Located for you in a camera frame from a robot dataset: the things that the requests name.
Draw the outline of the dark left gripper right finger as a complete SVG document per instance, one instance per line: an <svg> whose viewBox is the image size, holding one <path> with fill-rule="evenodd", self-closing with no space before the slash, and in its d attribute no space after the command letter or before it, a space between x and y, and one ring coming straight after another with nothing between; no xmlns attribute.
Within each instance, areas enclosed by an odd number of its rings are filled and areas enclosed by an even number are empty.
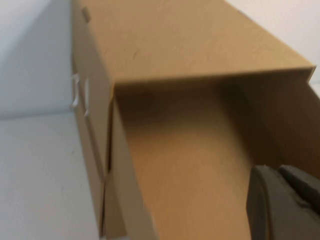
<svg viewBox="0 0 320 240"><path fill-rule="evenodd" d="M308 202L315 212L320 212L320 179L292 165L281 165L278 172L289 185Z"/></svg>

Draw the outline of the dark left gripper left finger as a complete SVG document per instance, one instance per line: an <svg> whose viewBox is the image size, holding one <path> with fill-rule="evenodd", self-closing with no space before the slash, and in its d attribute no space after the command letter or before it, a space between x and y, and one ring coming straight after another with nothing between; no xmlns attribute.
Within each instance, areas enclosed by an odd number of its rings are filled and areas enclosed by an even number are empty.
<svg viewBox="0 0 320 240"><path fill-rule="evenodd" d="M320 213L266 165L250 171L246 213L253 240L318 240Z"/></svg>

